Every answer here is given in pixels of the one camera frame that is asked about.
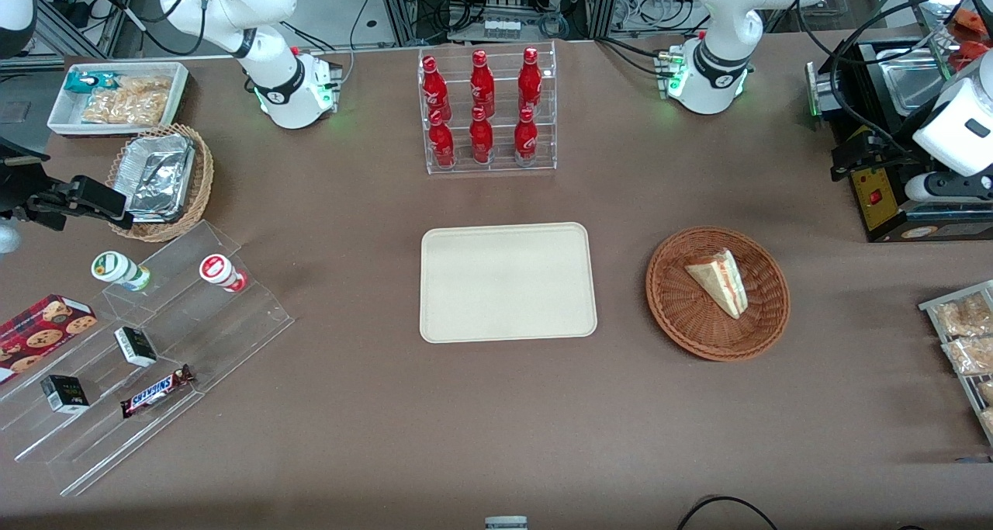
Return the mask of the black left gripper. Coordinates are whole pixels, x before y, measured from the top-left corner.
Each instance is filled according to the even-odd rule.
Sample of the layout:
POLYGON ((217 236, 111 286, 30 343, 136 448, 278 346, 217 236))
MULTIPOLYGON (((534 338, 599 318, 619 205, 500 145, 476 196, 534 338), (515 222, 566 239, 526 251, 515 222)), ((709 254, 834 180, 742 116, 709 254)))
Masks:
POLYGON ((859 127, 844 142, 831 151, 831 180, 840 182, 865 169, 878 170, 891 166, 915 165, 916 157, 898 148, 875 130, 859 127))

